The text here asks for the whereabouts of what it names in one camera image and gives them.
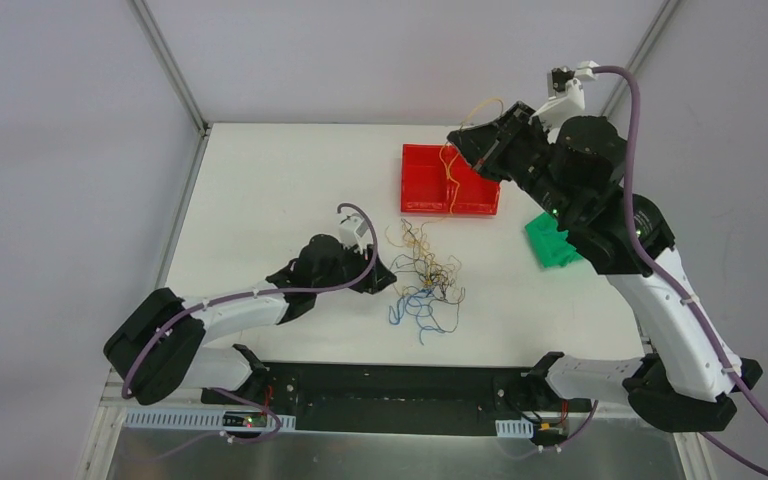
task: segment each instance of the cable tie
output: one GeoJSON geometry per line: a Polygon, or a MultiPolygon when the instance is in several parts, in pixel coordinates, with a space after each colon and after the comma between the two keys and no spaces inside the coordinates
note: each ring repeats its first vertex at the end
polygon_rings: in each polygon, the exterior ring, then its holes
{"type": "Polygon", "coordinates": [[[691,303],[699,303],[699,296],[697,296],[695,293],[690,294],[690,298],[682,298],[681,304],[682,305],[689,305],[691,303]]]}

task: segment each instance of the red plastic bin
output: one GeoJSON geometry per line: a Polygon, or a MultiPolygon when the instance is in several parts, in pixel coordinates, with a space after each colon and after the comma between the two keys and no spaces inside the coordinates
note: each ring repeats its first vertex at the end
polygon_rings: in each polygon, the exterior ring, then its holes
{"type": "Polygon", "coordinates": [[[460,182],[455,198],[454,182],[446,178],[446,166],[440,161],[441,145],[402,147],[402,212],[452,213],[457,215],[496,215],[499,207],[499,184],[481,178],[458,154],[455,147],[443,149],[443,160],[452,161],[450,173],[460,182]]]}

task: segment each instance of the gray wall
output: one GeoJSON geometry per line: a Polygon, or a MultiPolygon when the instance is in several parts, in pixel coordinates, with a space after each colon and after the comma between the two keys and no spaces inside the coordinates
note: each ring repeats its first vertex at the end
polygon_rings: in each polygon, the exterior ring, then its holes
{"type": "Polygon", "coordinates": [[[210,121],[452,125],[487,97],[541,105],[552,67],[624,64],[661,0],[148,4],[210,121]]]}
{"type": "MultiPolygon", "coordinates": [[[[686,1],[640,78],[636,191],[667,215],[720,333],[761,361],[768,407],[768,2],[686,1]]],[[[768,428],[738,408],[720,438],[768,466],[768,428]]],[[[757,478],[715,460],[720,478],[757,478]]]]}
{"type": "Polygon", "coordinates": [[[0,1],[0,479],[74,475],[195,142],[126,2],[0,1]]]}

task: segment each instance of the black joint housing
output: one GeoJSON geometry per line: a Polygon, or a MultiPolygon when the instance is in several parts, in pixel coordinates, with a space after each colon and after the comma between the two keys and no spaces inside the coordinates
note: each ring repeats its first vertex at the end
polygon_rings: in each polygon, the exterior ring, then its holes
{"type": "MultiPolygon", "coordinates": [[[[266,281],[279,287],[325,288],[335,287],[357,278],[372,259],[372,246],[364,253],[348,249],[331,235],[314,235],[299,252],[299,257],[284,268],[266,277],[266,281]]],[[[394,275],[376,258],[372,270],[352,285],[358,293],[375,294],[396,282],[394,275]]],[[[307,313],[316,304],[315,293],[288,293],[284,299],[289,304],[280,323],[286,323],[307,313]]]]}
{"type": "MultiPolygon", "coordinates": [[[[122,378],[155,331],[184,310],[181,299],[168,288],[159,288],[134,310],[104,344],[104,356],[122,378]]],[[[158,402],[178,388],[204,338],[204,324],[187,315],[171,333],[152,348],[130,385],[140,405],[158,402]]]]}
{"type": "Polygon", "coordinates": [[[552,365],[563,356],[562,352],[547,353],[525,377],[509,386],[509,394],[506,395],[508,405],[518,412],[552,410],[559,406],[562,399],[549,387],[546,377],[552,365]]]}
{"type": "Polygon", "coordinates": [[[726,394],[718,396],[716,402],[706,402],[677,393],[657,354],[646,355],[637,372],[623,381],[623,387],[635,413],[665,432],[721,432],[737,413],[737,406],[726,394]]]}
{"type": "MultiPolygon", "coordinates": [[[[572,72],[555,73],[560,82],[572,72]]],[[[555,143],[534,110],[517,102],[484,125],[447,139],[482,178],[510,180],[567,230],[567,242],[599,275],[651,275],[625,227],[623,190],[627,142],[605,117],[578,116],[560,126],[555,143]]],[[[634,195],[635,234],[657,258],[675,239],[657,206],[634,195]]]]}
{"type": "Polygon", "coordinates": [[[575,72],[569,68],[555,68],[549,74],[549,87],[552,91],[561,93],[567,90],[567,82],[575,78],[575,72]]]}
{"type": "MultiPolygon", "coordinates": [[[[761,364],[758,363],[758,360],[753,360],[751,358],[740,357],[740,365],[740,378],[743,380],[743,383],[749,387],[749,390],[752,390],[755,388],[755,384],[758,383],[758,380],[761,379],[761,375],[764,374],[764,369],[761,368],[761,364]]],[[[736,385],[734,389],[732,389],[732,393],[737,393],[739,391],[740,389],[736,385]]]]}

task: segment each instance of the yellow wire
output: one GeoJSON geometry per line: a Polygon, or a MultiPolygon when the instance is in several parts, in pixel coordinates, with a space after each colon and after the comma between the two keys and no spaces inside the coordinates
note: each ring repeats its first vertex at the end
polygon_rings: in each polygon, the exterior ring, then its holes
{"type": "Polygon", "coordinates": [[[404,247],[405,246],[404,244],[396,245],[395,243],[393,243],[392,240],[390,240],[390,235],[388,234],[389,231],[390,231],[390,225],[387,225],[387,228],[384,229],[384,238],[387,239],[387,243],[389,243],[390,245],[392,245],[394,247],[398,247],[398,248],[404,247]]]}
{"type": "MultiPolygon", "coordinates": [[[[413,254],[415,259],[422,260],[425,264],[424,272],[422,272],[423,277],[425,278],[423,282],[423,287],[428,288],[434,285],[434,278],[439,278],[440,276],[445,276],[448,279],[448,283],[450,287],[454,287],[457,282],[457,274],[461,269],[462,263],[460,259],[455,257],[454,255],[449,256],[450,262],[454,260],[457,263],[447,263],[447,264],[441,264],[437,262],[436,255],[431,252],[431,245],[428,241],[428,234],[425,233],[425,225],[429,223],[434,223],[439,220],[432,220],[428,222],[422,223],[419,227],[414,227],[406,220],[402,219],[402,241],[404,247],[409,247],[411,250],[413,250],[413,254]]],[[[400,292],[398,288],[393,286],[394,290],[397,294],[400,296],[404,296],[407,292],[407,288],[402,288],[402,291],[400,292]]],[[[460,298],[458,299],[458,302],[463,300],[465,291],[463,289],[460,293],[460,298]]]]}
{"type": "MultiPolygon", "coordinates": [[[[492,97],[488,98],[487,100],[484,100],[483,102],[479,103],[477,107],[473,108],[471,112],[469,112],[469,115],[467,115],[463,120],[461,120],[460,127],[458,128],[458,131],[463,130],[463,127],[469,122],[473,116],[475,116],[476,113],[480,112],[481,109],[486,107],[487,105],[490,105],[493,102],[499,102],[499,116],[501,117],[505,113],[505,102],[499,98],[499,97],[492,97]]],[[[455,159],[458,158],[457,153],[452,157],[452,160],[449,163],[446,163],[446,160],[443,159],[443,150],[445,150],[446,147],[451,145],[449,142],[446,142],[443,144],[443,146],[440,147],[440,152],[438,152],[437,156],[440,158],[440,161],[443,162],[443,166],[446,169],[446,179],[452,183],[455,184],[455,193],[452,194],[452,201],[449,202],[449,215],[451,215],[453,212],[452,210],[455,208],[455,202],[458,200],[458,192],[461,189],[461,182],[455,180],[455,178],[452,176],[452,164],[455,163],[455,159]]]]}

